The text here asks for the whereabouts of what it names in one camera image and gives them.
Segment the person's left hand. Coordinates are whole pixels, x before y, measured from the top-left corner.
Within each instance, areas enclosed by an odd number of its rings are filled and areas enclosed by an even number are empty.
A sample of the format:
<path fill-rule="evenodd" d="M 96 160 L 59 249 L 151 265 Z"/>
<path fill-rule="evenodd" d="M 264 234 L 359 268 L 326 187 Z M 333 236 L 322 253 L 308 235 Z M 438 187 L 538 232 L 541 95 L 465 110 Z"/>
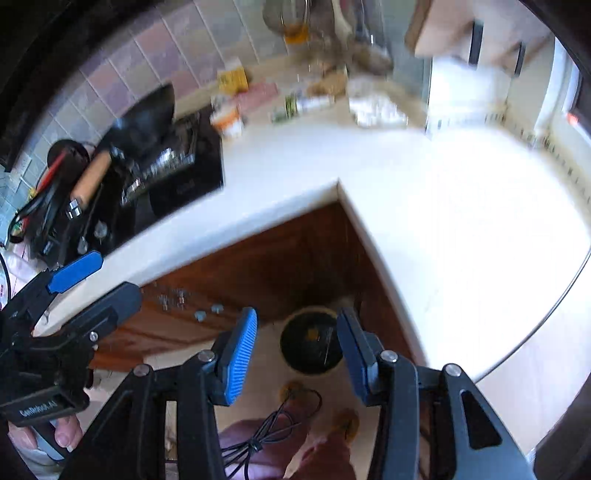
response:
<path fill-rule="evenodd" d="M 35 435 L 29 427 L 17 427 L 8 423 L 8 436 L 12 443 L 21 449 L 34 450 L 38 447 Z M 83 431 L 76 415 L 56 421 L 54 440 L 61 448 L 71 452 L 77 447 L 82 436 Z"/>

